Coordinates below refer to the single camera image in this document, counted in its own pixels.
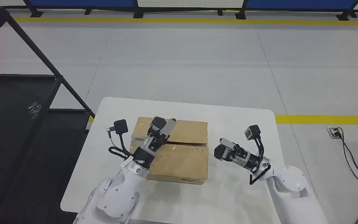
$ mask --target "black cable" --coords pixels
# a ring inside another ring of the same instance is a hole
[[[108,151],[109,151],[110,153],[112,153],[113,155],[122,157],[122,158],[124,158],[125,160],[128,158],[128,156],[126,156],[126,154],[124,154],[123,152],[122,152],[122,153],[123,153],[124,155],[122,155],[122,154],[120,154],[120,153],[118,153],[118,152],[115,152],[114,150],[117,150],[117,151],[119,151],[119,152],[122,152],[122,150],[121,150],[120,148],[115,147],[115,146],[111,146],[111,147],[108,148]]]
[[[348,150],[348,152],[350,153],[350,155],[351,155],[351,157],[352,157],[354,166],[358,169],[358,166],[357,166],[357,163],[356,163],[356,161],[355,161],[355,159],[354,159],[354,157],[353,157],[353,154],[352,154],[352,152],[349,150],[349,148],[347,147],[347,145],[346,145],[346,143],[345,143],[345,134],[344,134],[344,132],[343,132],[343,129],[342,129],[341,127],[338,127],[337,130],[338,130],[338,136],[339,136],[339,138],[342,140],[342,143],[343,143],[343,152],[344,152],[345,159],[346,159],[346,162],[347,162],[347,164],[348,164],[348,167],[349,167],[349,169],[352,171],[354,177],[358,180],[357,175],[353,172],[353,169],[351,168],[351,165],[349,164],[348,159],[347,159],[346,149]]]
[[[118,148],[116,146],[111,146],[108,148],[108,151],[116,156],[120,156],[124,159],[127,159],[129,156],[132,156],[132,154],[130,152],[128,152],[127,150],[122,150],[121,148]]]

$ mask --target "black metal frame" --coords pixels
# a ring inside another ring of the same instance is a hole
[[[40,17],[43,12],[38,12],[37,9],[83,9],[85,15],[89,15],[92,10],[104,10],[104,11],[123,11],[134,12],[133,18],[143,18],[146,12],[182,12],[182,11],[207,11],[214,10],[218,12],[218,16],[223,15],[223,11],[236,10],[240,11],[235,14],[236,19],[246,19],[245,12],[249,11],[288,11],[288,12],[343,12],[341,15],[337,15],[339,20],[348,20],[347,16],[356,18],[354,7],[357,5],[358,0],[349,9],[297,9],[297,8],[247,8],[249,0],[244,0],[241,8],[184,8],[184,7],[139,7],[138,1],[133,0],[134,7],[83,7],[83,6],[32,6],[29,0],[23,0],[26,6],[5,6],[5,8],[28,8],[32,15],[31,17]]]
[[[23,0],[26,7],[31,11],[32,15],[30,17],[41,17],[44,12],[39,12],[35,7],[33,7],[29,0]]]
[[[24,32],[20,25],[13,19],[10,13],[3,7],[0,7],[0,24],[3,25],[7,22],[17,34],[23,39],[23,41],[31,48],[31,50],[41,59],[41,61],[51,70],[54,76],[63,84],[66,89],[76,98],[76,100],[83,106],[83,108],[91,114],[94,118],[94,112],[87,106],[87,104],[82,100],[82,98],[76,93],[72,86],[67,82],[67,80],[62,76],[62,74],[55,68],[55,66],[48,60],[44,53],[36,46],[36,44],[31,40],[31,38]]]
[[[354,8],[357,6],[357,4],[358,4],[358,0],[356,0],[349,9],[344,10],[342,14],[336,15],[336,17],[340,21],[349,21],[349,18],[348,18],[349,15],[352,18],[357,18],[357,15],[354,13]]]

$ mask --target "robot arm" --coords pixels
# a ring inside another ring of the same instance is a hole
[[[100,182],[73,223],[127,224],[138,204],[139,187],[149,174],[150,164],[159,148],[167,143],[175,124],[175,119],[166,122],[163,118],[155,117],[148,129],[147,138],[133,155],[125,152],[125,149],[120,150],[128,155],[121,164],[121,171],[115,177],[105,178]]]
[[[257,180],[266,181],[282,224],[327,224],[322,207],[302,171],[294,166],[277,167],[263,156],[260,133],[257,125],[250,126],[245,131],[246,138],[254,139],[256,142],[257,156],[225,138],[220,139],[220,145],[215,149],[214,156],[249,170],[252,173],[250,185]]]

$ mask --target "black pole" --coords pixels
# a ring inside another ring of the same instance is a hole
[[[349,15],[355,15],[354,12],[353,12],[353,10],[354,10],[354,8],[357,6],[357,4],[358,4],[358,0],[356,0],[356,1],[353,3],[353,5],[352,5],[349,9],[345,10],[345,11],[344,11],[342,14],[340,14],[340,15],[336,15],[336,17],[337,17],[340,21],[349,21],[348,16],[349,16]]]
[[[91,116],[94,118],[94,112],[87,106],[87,104],[81,99],[81,97],[76,93],[72,86],[65,80],[61,73],[55,68],[55,66],[48,60],[44,53],[36,46],[36,44],[31,40],[31,38],[24,32],[20,25],[12,18],[10,13],[8,13],[7,22],[10,26],[17,32],[17,34],[24,40],[24,42],[35,52],[35,54],[41,59],[43,63],[53,72],[53,74],[61,80],[61,83],[67,88],[67,90],[78,100],[78,102],[85,108],[87,112],[91,113]]]
[[[41,17],[42,14],[44,13],[44,12],[39,12],[34,6],[32,6],[30,4],[29,0],[23,0],[23,2],[25,3],[26,7],[28,7],[32,13],[32,15],[30,17]]]
[[[244,2],[242,3],[242,7],[240,9],[240,12],[235,14],[236,19],[238,19],[238,20],[245,20],[246,19],[245,10],[246,10],[246,7],[247,7],[247,3],[248,3],[248,0],[244,0]]]

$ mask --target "gray floor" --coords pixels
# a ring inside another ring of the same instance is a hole
[[[26,16],[18,13],[14,16]],[[335,20],[331,14],[295,15],[300,17],[249,13],[248,18]],[[57,11],[43,16],[83,17],[79,12]],[[97,12],[90,16],[131,15]],[[210,13],[202,16],[213,17]],[[275,114],[358,113],[356,26],[20,25],[94,111],[103,97],[117,96],[262,108]],[[50,71],[5,25],[0,29],[0,73]],[[64,88],[52,107],[81,108]],[[358,157],[357,126],[344,125],[343,129],[348,146]],[[310,177],[330,223],[354,223],[358,181],[346,165],[340,142],[329,138],[323,124],[285,124],[278,125],[278,130],[285,162]]]

